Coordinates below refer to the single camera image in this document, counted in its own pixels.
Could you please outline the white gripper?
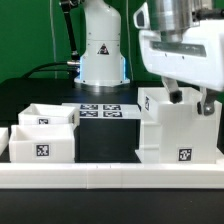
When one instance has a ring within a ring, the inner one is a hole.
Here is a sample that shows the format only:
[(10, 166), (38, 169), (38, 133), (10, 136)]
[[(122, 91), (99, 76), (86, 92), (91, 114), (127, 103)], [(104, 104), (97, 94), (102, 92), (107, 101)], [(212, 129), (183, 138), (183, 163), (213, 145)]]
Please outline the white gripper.
[(139, 32), (143, 64), (147, 71), (162, 78), (173, 104), (182, 101), (178, 81), (201, 87), (197, 103), (200, 115), (215, 112), (217, 91), (224, 91), (224, 32), (199, 27), (189, 29), (182, 43), (163, 43), (149, 30)]

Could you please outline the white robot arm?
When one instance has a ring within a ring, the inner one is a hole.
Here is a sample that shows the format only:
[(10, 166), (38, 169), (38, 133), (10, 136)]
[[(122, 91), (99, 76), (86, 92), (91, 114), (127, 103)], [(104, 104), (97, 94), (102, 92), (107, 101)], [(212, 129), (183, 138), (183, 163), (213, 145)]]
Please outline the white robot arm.
[[(82, 0), (86, 50), (78, 83), (114, 87), (126, 81), (120, 53), (119, 13), (104, 0)], [(224, 91), (224, 9), (203, 0), (145, 0), (133, 15), (143, 64), (162, 77), (173, 103), (182, 100), (179, 81), (201, 88), (198, 111), (214, 113), (216, 94)]]

